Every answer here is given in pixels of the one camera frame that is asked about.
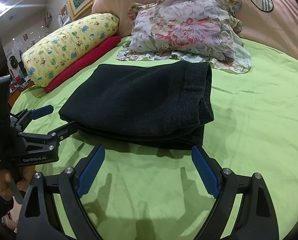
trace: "ruffled pillowcase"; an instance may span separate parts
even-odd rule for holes
[[[133,3],[132,38],[118,60],[177,58],[211,62],[236,73],[251,68],[251,57],[237,36],[242,22],[234,17],[241,0],[157,0]]]

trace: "bed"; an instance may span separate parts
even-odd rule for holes
[[[32,121],[25,131],[46,134],[63,125],[58,110],[101,63],[150,67],[175,61],[116,60],[128,39],[52,92],[45,94],[37,86],[24,91],[12,113],[54,106],[52,114]],[[266,45],[243,41],[252,57],[247,74],[212,71],[215,120],[205,126],[203,148],[236,174],[263,175],[283,239],[298,221],[298,61]],[[190,151],[145,147],[79,131],[61,142],[58,162],[40,165],[37,171],[60,173],[97,143],[106,149],[105,161],[81,201],[103,239],[194,238],[215,200],[206,192]],[[61,199],[55,198],[65,232],[74,237]],[[237,197],[223,236],[230,234],[239,204]]]

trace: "finger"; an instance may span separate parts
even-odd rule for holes
[[[24,178],[30,181],[33,175],[35,174],[35,172],[36,172],[35,165],[24,167],[24,172],[23,172]]]
[[[22,191],[27,191],[30,184],[30,180],[22,179],[17,183],[17,188]]]
[[[3,197],[5,200],[9,201],[11,200],[13,193],[10,188],[6,188],[1,190],[0,196]]]
[[[10,200],[13,196],[12,191],[8,188],[5,182],[0,180],[0,196],[3,197],[5,200]]]
[[[11,174],[8,170],[0,170],[0,181],[1,182],[11,182]]]

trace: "pink bedding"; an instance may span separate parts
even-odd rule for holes
[[[113,13],[120,19],[118,35],[131,34],[128,8],[132,2],[156,0],[95,0],[93,13]],[[242,21],[241,36],[285,52],[298,60],[298,4],[295,0],[242,0],[236,18]]]

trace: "black folded towel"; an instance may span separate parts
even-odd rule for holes
[[[211,122],[211,67],[101,64],[59,111],[81,130],[152,147],[191,149]]]

